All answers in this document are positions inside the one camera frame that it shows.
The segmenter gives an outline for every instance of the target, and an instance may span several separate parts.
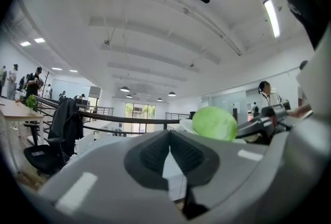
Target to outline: chair seat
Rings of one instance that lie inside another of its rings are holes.
[[[24,155],[33,167],[45,174],[52,174],[55,168],[61,167],[60,156],[48,145],[28,147]]]

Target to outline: floor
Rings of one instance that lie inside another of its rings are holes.
[[[20,172],[17,173],[14,169],[12,163],[9,147],[8,147],[8,138],[6,135],[6,128],[4,126],[3,120],[0,121],[0,145],[1,152],[4,155],[5,160],[10,171],[13,173],[15,179],[18,183],[26,185],[31,189],[37,191],[47,180],[48,176],[38,175],[37,170],[30,165],[26,160],[23,150],[27,147],[31,147],[31,144],[27,141],[27,137],[31,136],[31,130],[23,126],[23,123],[20,123],[21,137],[19,138],[18,132],[10,129],[9,136],[12,141],[13,153],[20,169]]]

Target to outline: white table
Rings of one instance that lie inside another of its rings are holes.
[[[0,116],[3,117],[6,127],[6,134],[8,138],[8,146],[9,146],[9,152],[11,159],[14,163],[14,167],[17,172],[19,172],[19,168],[17,166],[13,151],[12,151],[12,145],[11,145],[11,139],[9,136],[9,123],[10,122],[17,122],[18,123],[18,135],[20,134],[20,122],[24,121],[39,121],[39,128],[40,128],[40,134],[41,134],[41,144],[44,143],[43,139],[43,115],[38,114],[34,111],[31,111],[28,107],[26,107],[24,104],[20,102],[15,102],[7,99],[0,98]]]

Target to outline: window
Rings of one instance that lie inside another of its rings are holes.
[[[141,119],[155,119],[155,106],[140,103],[125,103],[124,117],[128,118],[141,118]],[[154,132],[154,124],[137,124],[137,123],[124,123],[124,132],[139,132],[147,133]],[[138,134],[130,135],[132,137],[139,136]]]

